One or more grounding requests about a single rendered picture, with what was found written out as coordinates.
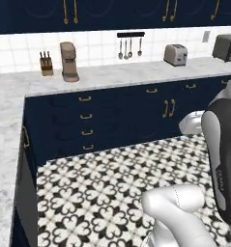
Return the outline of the wooden knife block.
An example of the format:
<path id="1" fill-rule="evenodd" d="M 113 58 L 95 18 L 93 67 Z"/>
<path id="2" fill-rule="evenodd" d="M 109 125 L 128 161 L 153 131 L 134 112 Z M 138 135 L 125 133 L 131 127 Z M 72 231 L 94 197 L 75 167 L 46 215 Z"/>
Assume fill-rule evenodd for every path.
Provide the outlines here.
<path id="1" fill-rule="evenodd" d="M 51 57 L 48 51 L 40 52 L 40 65 L 42 70 L 42 76 L 52 76 L 53 75 L 53 65 Z"/>

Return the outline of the black utensil rail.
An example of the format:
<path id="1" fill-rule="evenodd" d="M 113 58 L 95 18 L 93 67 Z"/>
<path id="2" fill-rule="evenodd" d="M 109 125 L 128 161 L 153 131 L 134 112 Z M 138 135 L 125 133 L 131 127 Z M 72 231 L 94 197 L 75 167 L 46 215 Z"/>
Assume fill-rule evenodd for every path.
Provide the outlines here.
<path id="1" fill-rule="evenodd" d="M 142 38 L 145 36 L 145 32 L 120 32 L 117 33 L 117 38 Z"/>

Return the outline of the dark blue wall cupboards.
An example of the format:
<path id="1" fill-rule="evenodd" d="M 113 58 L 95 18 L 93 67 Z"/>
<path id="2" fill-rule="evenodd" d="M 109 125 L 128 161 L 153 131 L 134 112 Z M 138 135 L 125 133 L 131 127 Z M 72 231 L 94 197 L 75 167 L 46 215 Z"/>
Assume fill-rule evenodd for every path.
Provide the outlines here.
<path id="1" fill-rule="evenodd" d="M 0 35 L 230 25 L 231 0 L 0 0 Z"/>

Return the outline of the dark grey toaster oven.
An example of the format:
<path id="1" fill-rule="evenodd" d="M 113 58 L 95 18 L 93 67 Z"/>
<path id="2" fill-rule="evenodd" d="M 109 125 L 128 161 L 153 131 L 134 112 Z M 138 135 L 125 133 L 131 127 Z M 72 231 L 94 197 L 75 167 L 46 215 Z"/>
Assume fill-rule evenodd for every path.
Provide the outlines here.
<path id="1" fill-rule="evenodd" d="M 231 62 L 231 34 L 217 36 L 213 57 L 224 62 Z"/>

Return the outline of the silver toaster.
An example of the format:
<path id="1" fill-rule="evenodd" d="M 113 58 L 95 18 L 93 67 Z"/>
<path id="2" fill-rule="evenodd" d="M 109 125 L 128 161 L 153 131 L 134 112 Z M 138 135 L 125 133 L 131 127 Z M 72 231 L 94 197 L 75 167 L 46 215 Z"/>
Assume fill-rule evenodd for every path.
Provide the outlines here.
<path id="1" fill-rule="evenodd" d="M 164 50 L 163 60 L 174 66 L 184 66 L 188 59 L 188 49 L 181 44 L 168 44 Z"/>

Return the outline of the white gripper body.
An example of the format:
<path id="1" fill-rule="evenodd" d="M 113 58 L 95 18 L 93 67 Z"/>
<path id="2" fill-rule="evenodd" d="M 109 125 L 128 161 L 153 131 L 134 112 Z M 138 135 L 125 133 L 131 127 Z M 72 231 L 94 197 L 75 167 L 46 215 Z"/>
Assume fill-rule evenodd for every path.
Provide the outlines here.
<path id="1" fill-rule="evenodd" d="M 202 132 L 201 118 L 203 111 L 194 111 L 187 114 L 180 122 L 179 128 L 182 134 L 199 134 Z"/>

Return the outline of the dark blue base cupboards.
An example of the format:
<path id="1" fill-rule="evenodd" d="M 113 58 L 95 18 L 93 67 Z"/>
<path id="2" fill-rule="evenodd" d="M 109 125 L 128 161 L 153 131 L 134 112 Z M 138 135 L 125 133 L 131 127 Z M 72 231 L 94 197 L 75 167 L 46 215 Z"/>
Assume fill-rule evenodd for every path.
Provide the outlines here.
<path id="1" fill-rule="evenodd" d="M 203 110 L 230 74 L 25 99 L 26 155 L 46 161 L 178 136 L 179 122 Z"/>

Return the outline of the beige coffee machine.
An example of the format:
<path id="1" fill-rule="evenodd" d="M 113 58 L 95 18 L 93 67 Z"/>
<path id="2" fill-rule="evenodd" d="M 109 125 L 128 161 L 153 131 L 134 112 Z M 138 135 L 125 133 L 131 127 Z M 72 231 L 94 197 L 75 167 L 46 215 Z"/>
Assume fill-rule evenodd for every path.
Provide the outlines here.
<path id="1" fill-rule="evenodd" d="M 60 43 L 62 59 L 62 76 L 66 82 L 77 82 L 79 76 L 76 68 L 76 50 L 72 42 L 63 41 Z"/>

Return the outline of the dark blue side cupboards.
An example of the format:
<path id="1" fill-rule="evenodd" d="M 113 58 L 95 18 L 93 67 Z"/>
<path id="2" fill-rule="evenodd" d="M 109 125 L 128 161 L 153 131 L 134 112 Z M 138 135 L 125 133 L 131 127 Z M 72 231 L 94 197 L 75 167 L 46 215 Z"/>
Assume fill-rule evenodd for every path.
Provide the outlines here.
<path id="1" fill-rule="evenodd" d="M 20 130 L 11 247 L 38 247 L 37 195 L 24 148 L 24 133 Z"/>

